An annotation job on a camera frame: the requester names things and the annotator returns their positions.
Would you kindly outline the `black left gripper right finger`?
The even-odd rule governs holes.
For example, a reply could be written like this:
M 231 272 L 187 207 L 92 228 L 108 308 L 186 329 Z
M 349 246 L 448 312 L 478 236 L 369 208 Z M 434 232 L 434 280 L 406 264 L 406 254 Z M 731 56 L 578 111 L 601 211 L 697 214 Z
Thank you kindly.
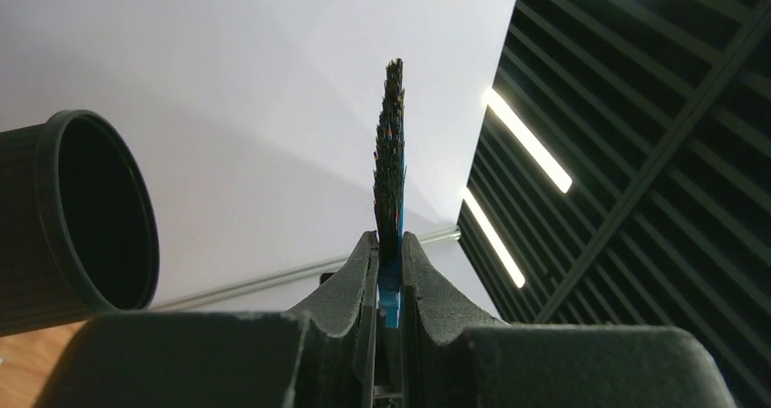
M 713 357 L 668 326 L 504 323 L 405 234 L 408 407 L 731 407 Z

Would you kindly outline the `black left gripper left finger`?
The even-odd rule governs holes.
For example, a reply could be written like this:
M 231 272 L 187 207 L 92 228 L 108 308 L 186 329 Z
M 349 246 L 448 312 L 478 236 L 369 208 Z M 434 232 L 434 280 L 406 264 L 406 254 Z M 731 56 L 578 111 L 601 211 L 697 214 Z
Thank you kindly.
M 284 312 L 97 316 L 65 348 L 39 407 L 313 407 L 360 403 L 357 324 L 376 259 L 362 234 L 345 265 Z

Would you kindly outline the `blue hand brush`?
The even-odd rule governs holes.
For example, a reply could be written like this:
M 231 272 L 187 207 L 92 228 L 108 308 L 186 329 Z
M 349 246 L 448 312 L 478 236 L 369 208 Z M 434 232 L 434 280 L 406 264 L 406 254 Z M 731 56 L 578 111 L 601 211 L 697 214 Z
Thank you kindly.
M 403 65 L 403 60 L 396 58 L 386 66 L 374 152 L 374 211 L 379 247 L 377 285 L 379 307 L 389 329 L 399 326 L 401 316 L 406 180 Z

